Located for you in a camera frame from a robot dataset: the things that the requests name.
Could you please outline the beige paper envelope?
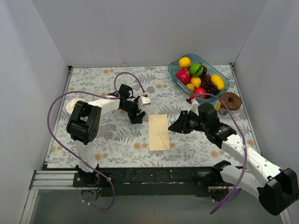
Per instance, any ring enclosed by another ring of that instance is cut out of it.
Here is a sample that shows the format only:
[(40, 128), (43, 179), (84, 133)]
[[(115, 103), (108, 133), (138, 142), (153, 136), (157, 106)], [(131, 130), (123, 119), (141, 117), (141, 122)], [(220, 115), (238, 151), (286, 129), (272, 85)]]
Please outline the beige paper envelope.
[(149, 150), (170, 150), (167, 114), (149, 115)]

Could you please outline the yellow orange fruit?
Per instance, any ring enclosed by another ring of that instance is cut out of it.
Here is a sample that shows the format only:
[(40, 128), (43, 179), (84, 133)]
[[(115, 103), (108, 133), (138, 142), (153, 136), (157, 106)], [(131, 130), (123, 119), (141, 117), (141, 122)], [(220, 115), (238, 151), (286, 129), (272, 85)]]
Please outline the yellow orange fruit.
[(191, 60), (188, 57), (182, 57), (178, 64), (180, 68), (189, 68), (191, 66)]

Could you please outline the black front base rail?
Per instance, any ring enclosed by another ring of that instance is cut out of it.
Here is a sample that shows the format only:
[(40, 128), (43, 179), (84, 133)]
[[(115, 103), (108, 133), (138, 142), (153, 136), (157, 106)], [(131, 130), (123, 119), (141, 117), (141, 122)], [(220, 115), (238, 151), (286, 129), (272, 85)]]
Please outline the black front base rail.
[(194, 195), (208, 197), (212, 190), (228, 192), (231, 184), (212, 177), (210, 167), (100, 168), (102, 175), (77, 171), (73, 187), (99, 189), (103, 197)]

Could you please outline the small orange lemon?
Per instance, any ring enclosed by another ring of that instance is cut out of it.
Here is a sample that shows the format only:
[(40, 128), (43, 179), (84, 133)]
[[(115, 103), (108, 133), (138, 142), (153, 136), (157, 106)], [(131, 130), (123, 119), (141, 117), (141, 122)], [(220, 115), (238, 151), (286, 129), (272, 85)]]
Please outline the small orange lemon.
[(187, 84), (186, 87), (187, 87), (190, 91), (192, 91), (192, 92), (193, 92), (194, 89), (195, 89), (195, 88), (194, 88), (194, 85), (193, 85), (192, 83)]

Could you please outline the green watermelon toy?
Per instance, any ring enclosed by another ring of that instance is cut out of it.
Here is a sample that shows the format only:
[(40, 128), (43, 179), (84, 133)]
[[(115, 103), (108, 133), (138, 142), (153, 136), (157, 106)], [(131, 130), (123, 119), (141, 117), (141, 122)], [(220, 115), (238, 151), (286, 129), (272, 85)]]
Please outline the green watermelon toy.
[(202, 75), (204, 66), (201, 63), (194, 63), (189, 68), (189, 73), (192, 77), (199, 77)]

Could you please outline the small yellow lemon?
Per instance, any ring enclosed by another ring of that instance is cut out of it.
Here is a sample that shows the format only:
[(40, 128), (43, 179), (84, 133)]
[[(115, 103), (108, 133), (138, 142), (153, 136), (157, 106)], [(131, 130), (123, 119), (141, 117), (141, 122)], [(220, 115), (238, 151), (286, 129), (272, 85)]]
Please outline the small yellow lemon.
[(201, 79), (199, 77), (192, 77), (191, 83), (194, 85), (194, 88), (198, 88), (201, 85)]

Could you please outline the red apple toy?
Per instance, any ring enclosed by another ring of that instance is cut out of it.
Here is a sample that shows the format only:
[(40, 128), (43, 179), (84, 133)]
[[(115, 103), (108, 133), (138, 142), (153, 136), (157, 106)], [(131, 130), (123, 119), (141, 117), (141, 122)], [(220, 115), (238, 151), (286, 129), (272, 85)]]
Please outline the red apple toy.
[(202, 87), (198, 87), (198, 88), (194, 89), (193, 93), (195, 95), (199, 95), (200, 94), (200, 97), (203, 98), (203, 99), (205, 99), (207, 97), (207, 95), (205, 95), (206, 90), (204, 88), (202, 88)]

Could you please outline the dark purple grapes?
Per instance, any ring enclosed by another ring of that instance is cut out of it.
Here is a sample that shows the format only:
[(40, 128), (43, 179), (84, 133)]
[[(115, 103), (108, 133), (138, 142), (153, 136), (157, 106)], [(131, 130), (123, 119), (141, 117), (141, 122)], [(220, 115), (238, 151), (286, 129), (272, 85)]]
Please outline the dark purple grapes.
[(203, 68), (203, 72), (199, 78), (201, 79), (200, 87), (205, 89), (207, 93), (217, 95), (220, 92), (217, 89), (217, 86), (211, 81), (211, 76), (208, 74), (207, 67)]

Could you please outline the red strawberry toy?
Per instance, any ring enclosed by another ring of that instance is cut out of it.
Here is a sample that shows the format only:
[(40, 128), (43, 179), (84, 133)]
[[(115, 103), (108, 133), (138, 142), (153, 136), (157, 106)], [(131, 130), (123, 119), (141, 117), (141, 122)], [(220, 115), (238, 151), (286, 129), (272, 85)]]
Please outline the red strawberry toy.
[(177, 71), (176, 77), (178, 80), (180, 80), (184, 85), (189, 84), (191, 80), (191, 75), (189, 73), (188, 68), (181, 68)]

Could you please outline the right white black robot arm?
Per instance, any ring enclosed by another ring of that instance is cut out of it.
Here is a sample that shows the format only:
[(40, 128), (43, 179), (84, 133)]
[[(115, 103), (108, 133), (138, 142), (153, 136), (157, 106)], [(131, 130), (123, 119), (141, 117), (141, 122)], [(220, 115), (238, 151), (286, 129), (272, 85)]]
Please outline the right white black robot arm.
[(211, 104), (199, 105), (198, 113), (192, 110), (181, 111), (168, 129), (183, 134), (203, 132), (211, 143), (237, 159), (243, 165), (242, 169), (228, 161), (221, 161), (212, 167), (208, 176), (216, 185), (227, 182), (247, 191), (270, 214), (279, 215), (299, 199), (296, 173), (290, 168), (280, 168), (244, 145), (233, 128), (220, 122)]

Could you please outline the white labelled jar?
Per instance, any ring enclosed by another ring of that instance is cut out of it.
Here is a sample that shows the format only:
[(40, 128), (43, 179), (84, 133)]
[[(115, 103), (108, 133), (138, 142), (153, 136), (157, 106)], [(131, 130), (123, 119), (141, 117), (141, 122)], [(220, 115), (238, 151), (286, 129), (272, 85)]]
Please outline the white labelled jar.
[(215, 102), (214, 108), (216, 109), (219, 118), (223, 118), (223, 119), (231, 118), (226, 107), (222, 106), (222, 102), (220, 101)]

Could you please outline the yellow mango toy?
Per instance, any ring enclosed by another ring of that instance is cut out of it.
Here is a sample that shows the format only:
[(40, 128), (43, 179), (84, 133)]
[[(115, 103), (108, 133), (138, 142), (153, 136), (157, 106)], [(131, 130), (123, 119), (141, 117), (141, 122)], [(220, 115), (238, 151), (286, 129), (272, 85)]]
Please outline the yellow mango toy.
[(225, 89), (225, 83), (219, 75), (213, 74), (210, 80), (217, 87), (217, 90), (222, 91)]

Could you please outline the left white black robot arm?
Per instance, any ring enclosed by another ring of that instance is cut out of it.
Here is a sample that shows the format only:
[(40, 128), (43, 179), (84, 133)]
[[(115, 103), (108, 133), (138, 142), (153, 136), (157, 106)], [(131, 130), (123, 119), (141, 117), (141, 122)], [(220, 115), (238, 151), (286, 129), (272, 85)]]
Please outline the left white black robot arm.
[(94, 171), (98, 168), (95, 159), (95, 151), (92, 141), (96, 138), (99, 130), (101, 116), (116, 110), (123, 110), (128, 114), (132, 124), (141, 124), (145, 116), (142, 108), (150, 105), (151, 100), (146, 93), (143, 96), (134, 97), (133, 89), (122, 84), (118, 91), (109, 93), (104, 98), (85, 102), (75, 98), (71, 100), (66, 111), (70, 114), (66, 131), (74, 140), (80, 164), (76, 170), (80, 179), (90, 187), (99, 183), (99, 174)]

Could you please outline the aluminium frame profile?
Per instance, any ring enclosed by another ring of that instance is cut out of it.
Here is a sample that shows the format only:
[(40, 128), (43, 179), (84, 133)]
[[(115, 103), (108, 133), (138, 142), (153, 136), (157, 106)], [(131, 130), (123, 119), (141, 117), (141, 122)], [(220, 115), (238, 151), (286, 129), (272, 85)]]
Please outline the aluminium frame profile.
[(34, 171), (24, 205), (21, 224), (29, 224), (39, 190), (74, 189), (72, 186), (76, 171)]

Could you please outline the white toilet paper roll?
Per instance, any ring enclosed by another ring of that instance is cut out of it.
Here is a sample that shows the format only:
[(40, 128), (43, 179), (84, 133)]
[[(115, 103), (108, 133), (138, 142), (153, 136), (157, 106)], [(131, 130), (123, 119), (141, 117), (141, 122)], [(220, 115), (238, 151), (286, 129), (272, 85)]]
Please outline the white toilet paper roll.
[(67, 103), (67, 105), (66, 105), (66, 107), (65, 107), (65, 110), (66, 110), (66, 112), (67, 112), (69, 115), (72, 114), (73, 109), (74, 109), (74, 107), (75, 107), (75, 104), (76, 104), (79, 100), (80, 100), (79, 98), (74, 98), (74, 99), (70, 100), (70, 101)]

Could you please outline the teal plastic fruit basket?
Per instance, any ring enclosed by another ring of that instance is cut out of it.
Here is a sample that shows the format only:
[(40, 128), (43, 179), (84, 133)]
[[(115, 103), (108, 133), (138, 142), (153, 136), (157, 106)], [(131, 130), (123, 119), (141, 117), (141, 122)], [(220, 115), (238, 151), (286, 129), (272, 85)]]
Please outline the teal plastic fruit basket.
[(196, 97), (201, 103), (211, 103), (216, 99), (208, 96), (213, 94), (220, 97), (229, 88), (229, 80), (214, 66), (194, 54), (187, 54), (168, 66), (172, 80), (189, 96), (203, 93)]

